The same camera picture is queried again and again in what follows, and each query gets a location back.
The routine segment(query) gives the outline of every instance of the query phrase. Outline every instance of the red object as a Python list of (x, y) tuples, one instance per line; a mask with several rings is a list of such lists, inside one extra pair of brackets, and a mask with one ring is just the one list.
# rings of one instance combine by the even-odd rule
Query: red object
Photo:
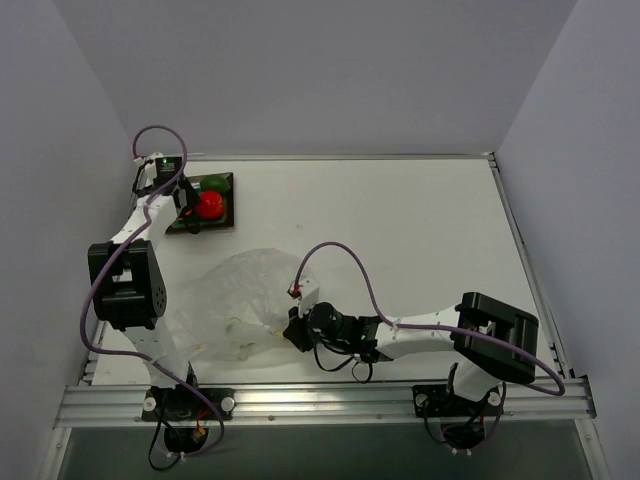
[(224, 200), (222, 195), (213, 190), (208, 190), (200, 194), (200, 204), (196, 207), (196, 212), (206, 220), (215, 220), (224, 214)]

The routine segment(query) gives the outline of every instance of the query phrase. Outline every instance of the white wall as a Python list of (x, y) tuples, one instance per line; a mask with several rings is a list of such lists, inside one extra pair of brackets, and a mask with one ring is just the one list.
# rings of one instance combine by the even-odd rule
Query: white wall
[(478, 153), (575, 0), (55, 3), (130, 136), (160, 122), (194, 152)]
[(84, 355), (86, 251), (126, 216), (129, 144), (50, 0), (0, 15), (0, 478), (33, 478)]
[(637, 478), (640, 3), (579, 0), (498, 152), (615, 478)]

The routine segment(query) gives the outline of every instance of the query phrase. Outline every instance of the plastic bag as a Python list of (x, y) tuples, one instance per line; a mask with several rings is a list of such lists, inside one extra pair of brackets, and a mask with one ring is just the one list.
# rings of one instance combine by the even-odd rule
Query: plastic bag
[(187, 287), (174, 315), (177, 346), (191, 360), (246, 360), (274, 347), (295, 300), (287, 293), (300, 259), (276, 249), (234, 255)]

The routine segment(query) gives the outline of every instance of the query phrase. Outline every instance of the green ball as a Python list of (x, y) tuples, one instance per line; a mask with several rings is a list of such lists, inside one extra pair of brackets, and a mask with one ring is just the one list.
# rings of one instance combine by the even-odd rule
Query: green ball
[(224, 195), (231, 190), (231, 186), (229, 185), (229, 182), (220, 175), (207, 175), (200, 180), (200, 190), (203, 192), (213, 190), (214, 192), (218, 192), (220, 195)]

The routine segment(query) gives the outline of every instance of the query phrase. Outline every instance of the black wire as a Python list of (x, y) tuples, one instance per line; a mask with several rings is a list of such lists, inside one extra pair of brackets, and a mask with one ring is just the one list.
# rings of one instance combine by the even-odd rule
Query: black wire
[(485, 397), (480, 401), (481, 403), (478, 408), (471, 414), (471, 416), (465, 423), (461, 425), (451, 425), (444, 432), (442, 431), (442, 428), (440, 429), (440, 433), (444, 440), (438, 440), (429, 428), (429, 422), (427, 418), (427, 405), (425, 404), (423, 407), (424, 428), (429, 434), (429, 437), (438, 444), (447, 444), (452, 448), (460, 448), (458, 445), (460, 441), (464, 440), (464, 438), (461, 438), (461, 436), (465, 434), (465, 431), (468, 431), (469, 427), (473, 428), (473, 422), (482, 414), (485, 407), (487, 406), (487, 403), (489, 402), (489, 393), (490, 392), (488, 392), (487, 395), (485, 395)]
[(325, 342), (322, 338), (320, 338), (320, 341), (322, 342), (322, 345), (324, 346), (324, 348), (326, 348), (330, 352), (336, 353), (338, 355), (349, 355), (349, 353), (345, 352), (344, 350), (337, 350), (333, 348), (331, 345)]
[(166, 405), (167, 393), (168, 393), (168, 391), (165, 392), (164, 398), (162, 399), (162, 406), (160, 407), (160, 414), (159, 415), (156, 414), (158, 416), (158, 424), (156, 425), (156, 431), (153, 433), (153, 439), (151, 440), (151, 446), (149, 447), (149, 453), (147, 455), (147, 458), (149, 460), (149, 465), (156, 472), (166, 472), (167, 470), (171, 470), (180, 461), (180, 455), (179, 454), (176, 454), (176, 458), (173, 460), (173, 462), (171, 462), (169, 465), (166, 465), (164, 467), (158, 467), (158, 466), (154, 465), (153, 461), (151, 460), (151, 452), (153, 452), (153, 447), (155, 446), (156, 441), (158, 440), (158, 434), (160, 433), (160, 427), (162, 426), (162, 424), (164, 423), (169, 428), (173, 428), (167, 422), (165, 422), (165, 420), (164, 420), (164, 407)]
[(325, 372), (338, 372), (338, 371), (342, 370), (344, 367), (346, 367), (347, 365), (349, 365), (349, 363), (353, 362), (353, 357), (349, 357), (344, 362), (342, 362), (340, 365), (338, 365), (337, 367), (324, 368), (322, 366), (322, 364), (320, 363), (320, 358), (318, 358), (318, 345), (314, 345), (313, 346), (313, 356), (316, 359), (316, 365), (318, 365), (320, 370), (324, 370)]
[(436, 442), (439, 445), (444, 445), (445, 443), (448, 443), (446, 440), (438, 440), (436, 437), (433, 436), (433, 432), (431, 431), (431, 429), (429, 428), (429, 422), (428, 422), (428, 417), (427, 417), (427, 403), (425, 402), (423, 407), (422, 407), (422, 412), (423, 412), (423, 419), (424, 419), (424, 428), (427, 431), (427, 433), (429, 434), (429, 437), (431, 438), (431, 440), (433, 440), (434, 442)]
[(358, 363), (356, 363), (353, 367), (351, 367), (351, 376), (355, 379), (356, 382), (358, 383), (369, 383), (371, 381), (371, 377), (373, 377), (373, 363), (368, 363), (367, 365), (369, 366), (369, 375), (367, 375), (367, 379), (366, 380), (360, 380), (358, 377), (356, 377), (356, 373), (355, 373), (355, 369), (358, 366)]

